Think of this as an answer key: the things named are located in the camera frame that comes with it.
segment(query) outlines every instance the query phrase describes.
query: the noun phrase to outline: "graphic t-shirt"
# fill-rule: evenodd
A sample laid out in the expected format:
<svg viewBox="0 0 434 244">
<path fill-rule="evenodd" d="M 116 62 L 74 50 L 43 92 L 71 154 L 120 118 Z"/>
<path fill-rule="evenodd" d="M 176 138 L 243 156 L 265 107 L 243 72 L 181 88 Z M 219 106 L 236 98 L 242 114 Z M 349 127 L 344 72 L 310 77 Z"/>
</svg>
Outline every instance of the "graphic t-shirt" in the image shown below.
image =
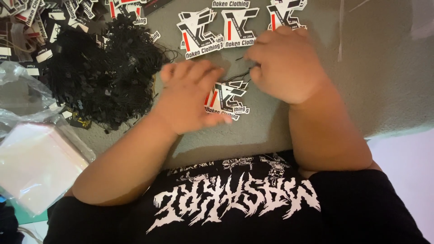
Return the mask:
<svg viewBox="0 0 434 244">
<path fill-rule="evenodd" d="M 307 180 L 287 151 L 162 171 L 123 206 L 64 197 L 44 243 L 394 240 L 426 242 L 384 173 L 319 172 Z"/>
</svg>

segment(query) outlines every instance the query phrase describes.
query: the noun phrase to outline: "plastic bag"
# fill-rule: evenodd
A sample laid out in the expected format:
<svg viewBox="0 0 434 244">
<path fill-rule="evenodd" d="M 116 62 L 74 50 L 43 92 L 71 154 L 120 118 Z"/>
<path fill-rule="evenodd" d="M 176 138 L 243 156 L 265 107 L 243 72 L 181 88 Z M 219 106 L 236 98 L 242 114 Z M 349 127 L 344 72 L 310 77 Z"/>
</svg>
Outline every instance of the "plastic bag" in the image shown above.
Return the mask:
<svg viewBox="0 0 434 244">
<path fill-rule="evenodd" d="M 96 158 L 55 102 L 24 67 L 0 64 L 1 194 L 32 216 L 62 197 Z"/>
</svg>

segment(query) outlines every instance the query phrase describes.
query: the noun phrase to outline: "finger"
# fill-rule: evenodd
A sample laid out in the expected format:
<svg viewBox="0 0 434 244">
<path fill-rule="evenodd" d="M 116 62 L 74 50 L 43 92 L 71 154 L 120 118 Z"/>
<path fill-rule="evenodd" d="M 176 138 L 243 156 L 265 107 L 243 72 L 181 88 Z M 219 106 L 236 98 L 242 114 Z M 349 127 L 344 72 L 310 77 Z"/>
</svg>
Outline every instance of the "finger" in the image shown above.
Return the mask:
<svg viewBox="0 0 434 244">
<path fill-rule="evenodd" d="M 190 69 L 193 67 L 194 62 L 191 60 L 185 60 L 176 65 L 175 71 L 173 73 L 173 78 L 182 79 L 187 76 Z"/>
<path fill-rule="evenodd" d="M 201 122 L 204 127 L 216 126 L 221 123 L 232 124 L 232 119 L 226 114 L 210 113 L 201 117 Z"/>
<path fill-rule="evenodd" d="M 216 81 L 223 75 L 224 69 L 223 68 L 214 68 L 210 70 L 208 73 L 203 76 L 202 79 L 200 79 L 198 85 L 204 92 L 209 92 Z"/>
<path fill-rule="evenodd" d="M 306 28 L 297 28 L 293 30 L 293 32 L 299 36 L 309 37 L 309 31 L 307 31 Z"/>
<path fill-rule="evenodd" d="M 285 36 L 294 34 L 293 30 L 289 26 L 279 26 L 275 32 Z"/>
<path fill-rule="evenodd" d="M 272 41 L 274 38 L 276 38 L 277 35 L 278 35 L 278 33 L 271 31 L 271 30 L 267 30 L 267 31 L 263 32 L 262 34 L 260 34 L 258 36 L 258 38 L 256 38 L 255 43 L 267 44 L 270 41 Z"/>
<path fill-rule="evenodd" d="M 166 84 L 170 79 L 172 79 L 175 67 L 176 63 L 168 63 L 163 66 L 160 72 L 160 77 L 163 84 Z"/>
<path fill-rule="evenodd" d="M 252 80 L 255 84 L 262 82 L 263 76 L 262 76 L 261 68 L 258 66 L 251 68 L 250 69 L 250 78 L 252 78 Z"/>
<path fill-rule="evenodd" d="M 261 44 L 254 44 L 244 54 L 245 59 L 253 60 L 257 63 L 262 63 L 266 55 L 266 46 Z"/>
<path fill-rule="evenodd" d="M 199 83 L 200 79 L 209 71 L 215 68 L 215 65 L 209 60 L 201 60 L 188 72 L 187 79 L 192 83 Z"/>
</svg>

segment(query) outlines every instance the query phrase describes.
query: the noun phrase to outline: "gray surface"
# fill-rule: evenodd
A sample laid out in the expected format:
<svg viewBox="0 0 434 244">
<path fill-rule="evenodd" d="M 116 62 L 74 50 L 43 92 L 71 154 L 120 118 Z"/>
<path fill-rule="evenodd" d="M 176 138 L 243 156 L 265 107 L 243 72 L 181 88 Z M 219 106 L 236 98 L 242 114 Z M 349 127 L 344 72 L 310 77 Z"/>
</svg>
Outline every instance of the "gray surface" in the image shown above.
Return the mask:
<svg viewBox="0 0 434 244">
<path fill-rule="evenodd" d="M 149 27 L 162 37 L 157 42 L 177 49 L 181 32 L 176 27 L 181 11 L 199 11 L 211 6 L 211 0 L 174 0 L 148 18 Z M 306 24 L 327 73 L 337 85 L 350 116 L 363 135 L 371 137 L 405 130 L 432 127 L 434 123 L 434 38 L 412 40 L 411 1 L 371 0 L 348 13 L 362 0 L 345 2 L 343 62 L 337 63 L 339 46 L 339 0 L 309 0 L 295 15 Z M 270 23 L 267 0 L 252 0 L 261 7 L 247 28 L 261 33 Z M 217 18 L 208 30 L 223 32 Z M 247 48 L 216 51 L 206 58 L 227 69 L 228 76 L 243 73 L 249 64 L 235 59 Z M 157 79 L 156 90 L 161 90 Z M 165 168 L 228 158 L 238 155 L 273 152 L 291 147 L 287 106 L 249 84 L 244 104 L 251 108 L 232 126 L 219 126 L 184 135 L 174 146 Z M 97 154 L 123 135 L 125 127 L 105 135 L 93 125 L 88 131 L 76 129 L 79 136 Z"/>
</svg>

